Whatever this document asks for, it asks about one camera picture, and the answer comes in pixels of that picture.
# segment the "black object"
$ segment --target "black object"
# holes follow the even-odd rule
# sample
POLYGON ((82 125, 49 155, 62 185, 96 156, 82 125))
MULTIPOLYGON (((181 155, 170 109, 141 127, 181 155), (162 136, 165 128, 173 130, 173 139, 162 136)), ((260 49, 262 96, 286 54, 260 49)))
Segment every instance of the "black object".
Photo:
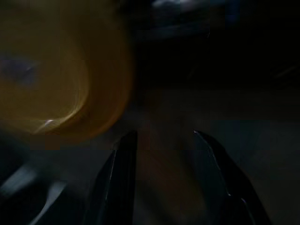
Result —
POLYGON ((270 225, 250 181, 213 137, 195 132, 191 159, 212 225, 270 225))
MULTIPOLYGON (((2 155, 7 151, 13 154, 8 145, 0 146, 2 155)), ((64 188, 34 225, 132 225, 136 148, 136 132, 121 138, 117 150, 111 154, 96 179, 87 208, 82 199, 64 188)), ((3 182, 9 178, 6 168, 11 175, 18 169, 15 166, 17 162, 19 167, 22 165, 18 157, 9 156, 10 163, 0 160, 0 174, 3 174, 0 181, 3 182)), ((52 185, 53 181, 39 177, 12 196, 0 195, 0 224, 31 224, 44 208, 52 185)))
POLYGON ((124 0, 120 12, 135 42, 157 41, 210 30, 210 3, 124 0))
POLYGON ((132 225, 137 133, 124 136, 100 171, 84 225, 132 225))

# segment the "black plastic part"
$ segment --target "black plastic part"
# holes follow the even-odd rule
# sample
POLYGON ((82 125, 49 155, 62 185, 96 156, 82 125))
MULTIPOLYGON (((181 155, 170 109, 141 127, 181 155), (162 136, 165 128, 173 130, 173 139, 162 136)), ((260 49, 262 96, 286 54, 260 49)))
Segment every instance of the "black plastic part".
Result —
POLYGON ((202 186, 212 225, 270 225, 254 188, 224 147, 213 137, 194 132, 193 166, 202 186))
POLYGON ((124 136, 100 171, 84 225, 132 225, 137 133, 124 136))
POLYGON ((65 189, 36 225, 81 225, 84 201, 65 189))
POLYGON ((0 223, 3 225, 29 224, 42 210, 47 197, 47 187, 37 182, 0 205, 0 223))
POLYGON ((23 159, 15 152, 15 146, 0 139, 0 186, 23 164, 23 159))

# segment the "dark floor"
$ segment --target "dark floor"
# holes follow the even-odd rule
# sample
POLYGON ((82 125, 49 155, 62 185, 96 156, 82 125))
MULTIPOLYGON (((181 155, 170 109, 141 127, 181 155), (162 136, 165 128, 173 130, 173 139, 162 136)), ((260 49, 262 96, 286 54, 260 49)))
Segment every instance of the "dark floor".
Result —
POLYGON ((201 189, 180 157, 198 129, 219 140, 248 175, 273 224, 300 223, 299 93, 153 90, 143 95, 142 104, 133 104, 104 135, 60 151, 32 150, 32 162, 86 196, 111 145, 136 128, 136 224, 185 225, 203 210, 201 189))

